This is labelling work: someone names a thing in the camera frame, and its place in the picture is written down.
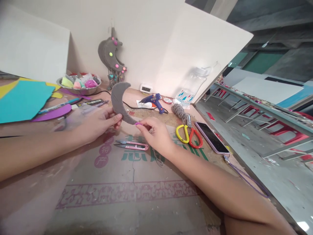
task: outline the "hand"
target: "hand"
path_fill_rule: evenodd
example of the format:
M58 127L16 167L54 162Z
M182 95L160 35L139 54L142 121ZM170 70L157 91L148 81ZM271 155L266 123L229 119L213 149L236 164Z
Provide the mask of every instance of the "hand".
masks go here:
M122 114L116 115L112 107L103 108L75 128L73 134L75 137L83 138L84 144L89 144L95 141L110 126L114 126L116 130L119 129L122 123L122 117Z
M156 151L167 157L176 148L176 145L170 138L166 125L155 117L149 117L140 121L142 125L136 125L145 137L148 144Z

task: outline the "pink thread snips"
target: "pink thread snips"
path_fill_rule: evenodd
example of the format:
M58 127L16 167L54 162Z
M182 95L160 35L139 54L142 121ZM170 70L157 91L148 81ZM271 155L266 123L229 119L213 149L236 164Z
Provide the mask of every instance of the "pink thread snips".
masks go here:
M131 141L124 141L124 140L116 140L119 144L114 144L117 147L126 148L126 149L135 149L135 150L142 150L146 151L149 146L147 144L136 143Z

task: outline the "red scissors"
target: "red scissors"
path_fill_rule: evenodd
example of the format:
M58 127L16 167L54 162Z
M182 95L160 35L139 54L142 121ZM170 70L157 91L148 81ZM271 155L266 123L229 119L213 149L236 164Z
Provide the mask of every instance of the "red scissors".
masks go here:
M184 140L182 137L180 137L180 135L179 135L179 133L178 133L178 130L179 130L180 128L182 128L182 127L184 127L184 130L185 130L186 140ZM188 127L191 128L190 135L188 135L188 131L187 131L187 128L188 128ZM192 143L191 140L192 140L193 134L196 134L196 136L198 137L198 139L199 139L199 145L194 145L194 144ZM195 129L192 128L190 114L188 114L188 117L187 117L187 125L180 125L180 126L178 126L178 127L176 128L176 135L177 135L178 139L179 139L181 142L183 142L183 143L185 143L185 144L189 143L189 145L190 145L192 148L194 148L194 149L199 149L199 148L201 148L201 147L203 146L203 141L202 141L201 136L199 135L199 133L197 132L197 130L195 130Z

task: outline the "blue glue gun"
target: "blue glue gun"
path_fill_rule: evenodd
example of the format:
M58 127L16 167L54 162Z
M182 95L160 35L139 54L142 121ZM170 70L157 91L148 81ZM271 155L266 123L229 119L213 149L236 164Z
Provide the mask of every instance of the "blue glue gun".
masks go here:
M148 96L146 98L143 98L139 103L148 103L151 102L156 105L156 107L159 109L159 113L162 114L164 113L164 108L159 102L159 99L161 99L160 93L153 94L151 96Z

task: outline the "teal felt sheet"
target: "teal felt sheet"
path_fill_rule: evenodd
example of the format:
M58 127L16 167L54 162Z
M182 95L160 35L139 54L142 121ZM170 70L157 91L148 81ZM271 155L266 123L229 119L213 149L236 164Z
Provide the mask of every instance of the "teal felt sheet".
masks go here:
M0 99L0 123L32 119L43 108L54 88L45 82L19 81Z

